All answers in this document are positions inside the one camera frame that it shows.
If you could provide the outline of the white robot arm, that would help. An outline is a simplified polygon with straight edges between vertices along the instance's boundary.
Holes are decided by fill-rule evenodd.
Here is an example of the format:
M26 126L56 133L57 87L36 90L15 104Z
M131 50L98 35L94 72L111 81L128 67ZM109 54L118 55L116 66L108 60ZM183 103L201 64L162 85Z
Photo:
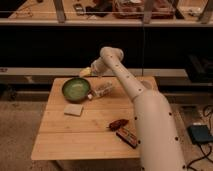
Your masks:
M108 69L116 76L133 104L142 171L186 171L186 163L167 98L146 88L122 63L119 48L102 47L91 64L91 73L103 75Z

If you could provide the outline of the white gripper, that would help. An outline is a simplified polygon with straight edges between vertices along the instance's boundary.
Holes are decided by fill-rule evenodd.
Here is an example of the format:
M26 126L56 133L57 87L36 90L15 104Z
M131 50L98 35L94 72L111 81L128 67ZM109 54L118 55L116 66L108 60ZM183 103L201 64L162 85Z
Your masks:
M97 76L102 76L106 71L108 67L105 65L104 61L102 60L101 57L98 59L94 60L93 63L91 64L90 67L86 67L82 69L79 73L80 77L88 77L91 75L97 75Z

